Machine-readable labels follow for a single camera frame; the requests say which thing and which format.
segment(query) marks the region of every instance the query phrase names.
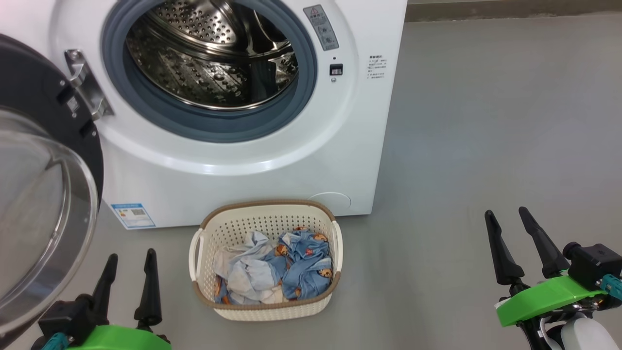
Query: washing machine door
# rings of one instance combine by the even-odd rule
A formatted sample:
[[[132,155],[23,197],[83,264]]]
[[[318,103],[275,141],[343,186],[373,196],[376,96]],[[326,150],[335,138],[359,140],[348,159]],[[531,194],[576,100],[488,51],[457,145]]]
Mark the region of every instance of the washing machine door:
[[[1,349],[45,311],[83,260],[103,159],[73,79],[3,35],[0,77]]]

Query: brown basket rim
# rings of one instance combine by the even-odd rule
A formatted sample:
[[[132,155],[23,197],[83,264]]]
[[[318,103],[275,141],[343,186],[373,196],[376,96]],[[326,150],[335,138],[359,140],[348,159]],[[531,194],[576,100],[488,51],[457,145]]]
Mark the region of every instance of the brown basket rim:
[[[238,203],[238,204],[231,204],[228,206],[223,206],[220,207],[216,210],[214,210],[213,212],[210,213],[210,215],[208,215],[207,217],[205,217],[205,220],[203,220],[203,222],[201,223],[201,229],[205,230],[205,227],[207,227],[207,223],[209,223],[210,220],[212,220],[216,215],[227,211],[227,210],[233,210],[233,209],[240,209],[240,208],[247,208],[247,207],[263,207],[263,206],[282,206],[282,205],[294,205],[294,206],[310,206],[310,207],[316,207],[322,211],[324,211],[324,213],[326,213],[326,215],[328,215],[328,218],[331,221],[336,221],[335,216],[333,215],[332,212],[330,212],[330,210],[321,205],[318,202],[314,202],[314,201],[305,201],[305,200],[273,200],[273,201],[252,201],[252,202],[244,202],[244,203]],[[302,306],[302,305],[309,305],[309,304],[313,304],[313,303],[317,303],[318,301],[321,301],[322,299],[328,297],[329,295],[331,295],[333,293],[333,291],[335,290],[335,288],[337,287],[337,284],[339,283],[339,279],[341,278],[341,271],[337,271],[335,272],[335,275],[333,276],[333,280],[331,281],[330,285],[328,286],[328,289],[325,290],[322,294],[316,296],[315,298],[311,298],[311,299],[305,299],[305,300],[295,300],[295,301],[286,301],[284,303],[277,303],[277,304],[261,304],[261,305],[225,305],[225,304],[218,304],[215,303],[211,300],[209,300],[208,298],[205,297],[205,295],[203,294],[203,292],[201,291],[201,288],[198,285],[197,281],[193,281],[192,282],[192,287],[194,288],[195,292],[197,293],[199,299],[201,299],[201,301],[206,304],[207,306],[214,308],[214,309],[219,309],[219,310],[237,310],[237,311],[248,311],[248,310],[274,310],[274,309],[284,309],[284,308],[291,308],[291,307],[295,307],[295,306]]]

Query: gray rubber seal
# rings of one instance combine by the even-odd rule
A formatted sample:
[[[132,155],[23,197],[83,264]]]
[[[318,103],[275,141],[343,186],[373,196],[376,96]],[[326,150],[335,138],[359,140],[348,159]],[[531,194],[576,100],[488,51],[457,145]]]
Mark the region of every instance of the gray rubber seal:
[[[236,0],[269,19],[290,40],[298,76],[273,100],[251,110],[207,110],[178,101],[142,74],[125,46],[134,22],[161,0],[126,0],[115,5],[102,33],[102,55],[119,94],[145,119],[177,135],[200,141],[231,143],[269,135],[292,121],[305,107],[317,79],[317,58],[309,34],[294,13],[278,0]]]

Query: teal cable connector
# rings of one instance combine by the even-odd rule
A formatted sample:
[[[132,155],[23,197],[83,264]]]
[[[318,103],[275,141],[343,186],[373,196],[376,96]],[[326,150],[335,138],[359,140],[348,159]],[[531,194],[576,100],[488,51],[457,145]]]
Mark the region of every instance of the teal cable connector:
[[[63,333],[56,333],[41,350],[65,350],[66,348],[69,348],[67,337]]]
[[[598,286],[612,297],[622,300],[622,281],[619,277],[610,274],[605,275]]]

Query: laundry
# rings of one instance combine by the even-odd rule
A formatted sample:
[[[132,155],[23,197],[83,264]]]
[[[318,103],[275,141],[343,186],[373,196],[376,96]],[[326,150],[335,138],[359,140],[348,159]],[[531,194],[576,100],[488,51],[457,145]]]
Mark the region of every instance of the laundry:
[[[256,305],[322,294],[332,278],[328,239],[305,227],[283,233],[278,243],[249,232],[244,244],[222,247],[213,262],[215,302]]]

